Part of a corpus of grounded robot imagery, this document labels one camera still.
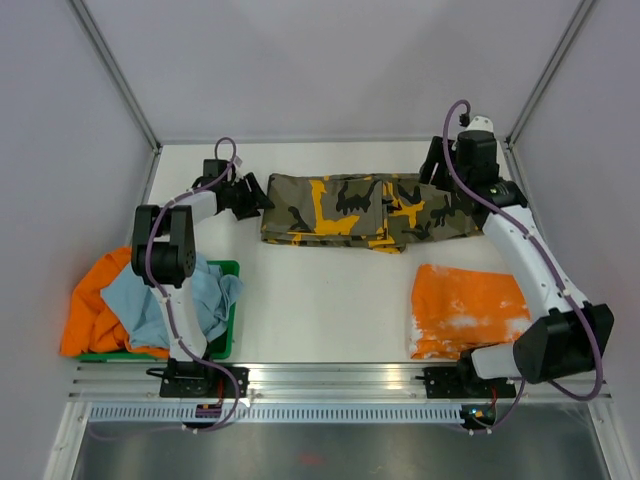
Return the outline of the camouflage trousers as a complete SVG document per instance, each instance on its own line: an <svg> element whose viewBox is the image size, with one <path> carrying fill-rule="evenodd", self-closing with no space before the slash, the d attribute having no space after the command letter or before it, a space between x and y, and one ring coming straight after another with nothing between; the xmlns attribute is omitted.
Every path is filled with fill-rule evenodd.
<svg viewBox="0 0 640 480"><path fill-rule="evenodd" d="M416 174L300 177L272 174L261 240L300 247L401 253L415 243L473 237L481 230L466 197Z"/></svg>

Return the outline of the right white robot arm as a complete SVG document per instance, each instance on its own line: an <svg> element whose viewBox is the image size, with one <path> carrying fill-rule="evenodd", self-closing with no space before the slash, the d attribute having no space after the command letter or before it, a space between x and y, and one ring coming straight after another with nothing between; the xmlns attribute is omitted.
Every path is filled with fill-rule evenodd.
<svg viewBox="0 0 640 480"><path fill-rule="evenodd" d="M515 341L464 351L456 384L480 395L494 379L548 383L579 401L604 384L602 357L614 316L569 280L538 230L528 200L497 162L493 132L466 129L454 140L435 136L420 169L422 181L470 207L475 225L497 248L515 278L532 318Z"/></svg>

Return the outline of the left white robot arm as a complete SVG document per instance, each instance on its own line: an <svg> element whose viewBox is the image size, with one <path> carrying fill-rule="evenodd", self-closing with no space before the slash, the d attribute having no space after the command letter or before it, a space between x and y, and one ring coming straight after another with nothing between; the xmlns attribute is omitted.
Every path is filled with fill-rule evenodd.
<svg viewBox="0 0 640 480"><path fill-rule="evenodd" d="M203 163L192 187L164 205L137 207L130 267L156 302L166 329L168 361L153 373L163 398L241 398L247 370L217 362L229 346L243 285L235 271L201 258L195 227L224 210L255 217L272 204L254 174L237 173L237 155Z"/></svg>

